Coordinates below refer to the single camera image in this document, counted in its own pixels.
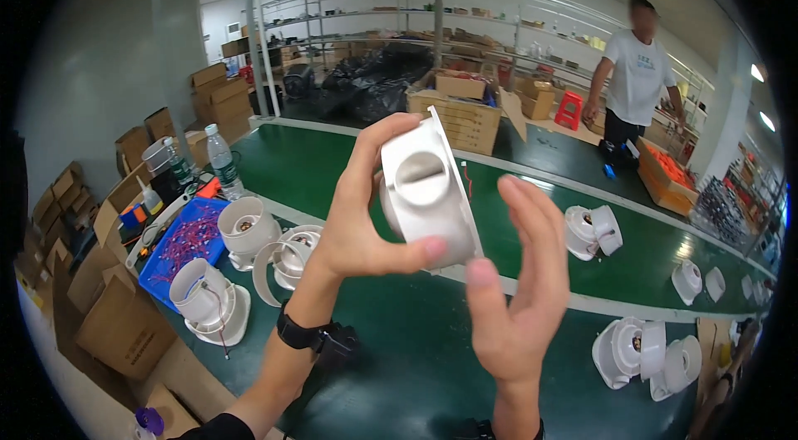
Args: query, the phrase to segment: hand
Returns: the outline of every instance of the hand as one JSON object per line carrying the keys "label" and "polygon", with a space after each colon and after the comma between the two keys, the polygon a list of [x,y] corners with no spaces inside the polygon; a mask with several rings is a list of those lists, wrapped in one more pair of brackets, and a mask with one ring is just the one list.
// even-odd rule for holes
{"label": "hand", "polygon": [[589,100],[585,102],[585,106],[582,108],[582,119],[583,121],[593,121],[596,117],[596,114],[599,113],[599,105],[597,101]]}
{"label": "hand", "polygon": [[446,242],[440,237],[427,237],[408,245],[389,243],[377,234],[369,216],[369,206],[382,178],[382,171],[377,172],[382,163],[382,145],[415,128],[420,121],[420,114],[396,113],[357,136],[349,164],[335,187],[322,238],[308,265],[314,264],[339,278],[412,274],[444,255]]}
{"label": "hand", "polygon": [[498,188],[518,229],[521,273],[507,307],[493,263],[481,258],[466,266],[474,353],[500,386],[537,386],[570,295],[565,221],[552,200],[531,183],[505,175]]}

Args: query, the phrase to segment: green bottle label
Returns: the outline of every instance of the green bottle label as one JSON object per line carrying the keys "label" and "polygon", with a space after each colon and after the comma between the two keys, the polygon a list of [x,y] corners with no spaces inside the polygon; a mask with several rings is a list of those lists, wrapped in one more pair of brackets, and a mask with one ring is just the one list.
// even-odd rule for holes
{"label": "green bottle label", "polygon": [[188,174],[191,172],[191,169],[188,167],[188,163],[182,157],[177,157],[169,162],[169,165],[172,166],[172,172],[177,177],[177,181],[181,184],[185,182],[188,178]]}
{"label": "green bottle label", "polygon": [[232,161],[222,168],[214,168],[213,174],[219,177],[219,183],[222,186],[232,184],[239,177],[239,172],[235,169],[235,164]]}

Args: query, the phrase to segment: left hand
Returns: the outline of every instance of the left hand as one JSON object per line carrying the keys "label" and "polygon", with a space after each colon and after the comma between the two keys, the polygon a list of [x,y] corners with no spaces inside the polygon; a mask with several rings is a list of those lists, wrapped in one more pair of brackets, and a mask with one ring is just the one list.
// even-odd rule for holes
{"label": "left hand", "polygon": [[322,238],[308,260],[338,278],[354,275],[412,274],[433,264],[446,252],[441,237],[430,236],[407,245],[389,243],[377,234],[369,206],[377,194],[382,171],[382,145],[418,126],[420,114],[395,113],[364,129],[349,164],[338,179]]}

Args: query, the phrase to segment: red plastic stool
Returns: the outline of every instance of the red plastic stool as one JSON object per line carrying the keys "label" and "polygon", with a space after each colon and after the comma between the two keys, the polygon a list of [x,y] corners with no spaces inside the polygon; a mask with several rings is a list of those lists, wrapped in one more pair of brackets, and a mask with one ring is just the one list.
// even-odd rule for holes
{"label": "red plastic stool", "polygon": [[[566,109],[568,104],[574,105],[574,110],[569,111]],[[582,112],[582,96],[574,94],[573,92],[565,92],[563,100],[560,101],[557,108],[557,114],[554,115],[554,123],[557,125],[566,125],[574,132],[579,129],[579,114]]]}

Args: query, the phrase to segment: black pants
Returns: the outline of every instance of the black pants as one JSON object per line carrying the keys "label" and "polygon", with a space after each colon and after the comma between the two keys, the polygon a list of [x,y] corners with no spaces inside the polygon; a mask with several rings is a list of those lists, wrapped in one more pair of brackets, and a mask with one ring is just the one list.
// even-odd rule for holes
{"label": "black pants", "polygon": [[632,144],[638,141],[639,136],[645,133],[645,126],[632,125],[615,115],[611,110],[606,110],[604,120],[604,140],[612,142],[614,146],[620,147],[626,140]]}

